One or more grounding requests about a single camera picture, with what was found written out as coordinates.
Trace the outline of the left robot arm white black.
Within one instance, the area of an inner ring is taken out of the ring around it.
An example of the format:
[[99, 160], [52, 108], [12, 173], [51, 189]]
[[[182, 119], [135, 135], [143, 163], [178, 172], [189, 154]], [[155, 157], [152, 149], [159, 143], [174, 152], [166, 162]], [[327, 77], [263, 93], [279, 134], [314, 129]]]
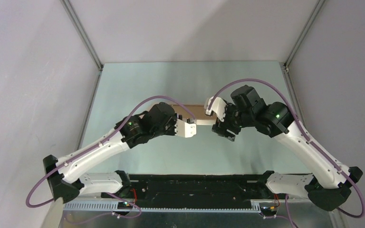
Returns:
[[64, 203], [92, 193], [112, 193], [125, 198], [131, 192], [131, 182], [125, 171], [89, 173], [89, 170], [156, 137], [189, 138], [195, 134], [195, 123], [183, 119], [164, 102], [153, 105], [149, 111], [125, 117], [94, 143], [61, 158], [49, 155], [43, 159], [53, 198], [61, 198]]

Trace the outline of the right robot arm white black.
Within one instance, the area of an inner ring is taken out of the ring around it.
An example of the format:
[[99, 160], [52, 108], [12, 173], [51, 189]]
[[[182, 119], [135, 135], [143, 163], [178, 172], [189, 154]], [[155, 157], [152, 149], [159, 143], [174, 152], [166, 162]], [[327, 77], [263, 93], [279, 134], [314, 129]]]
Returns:
[[212, 131], [234, 141], [243, 128], [257, 132], [289, 148], [308, 168], [308, 174], [264, 172], [258, 180], [258, 194], [265, 199], [274, 194], [290, 194], [309, 199], [320, 209], [333, 211], [349, 198], [363, 176], [356, 166], [349, 167], [332, 156], [295, 119], [285, 102], [266, 104], [255, 88], [244, 85], [231, 93], [231, 102], [210, 97], [205, 113], [215, 115]]

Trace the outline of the light wooden picture frame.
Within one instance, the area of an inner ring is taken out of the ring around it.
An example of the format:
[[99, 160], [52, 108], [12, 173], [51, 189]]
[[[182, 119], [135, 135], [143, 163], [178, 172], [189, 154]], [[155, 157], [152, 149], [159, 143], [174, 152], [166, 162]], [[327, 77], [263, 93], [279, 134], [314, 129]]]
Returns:
[[195, 119], [194, 122], [197, 125], [210, 125], [210, 126], [212, 126], [213, 124], [215, 124], [216, 120], [197, 120], [197, 119]]

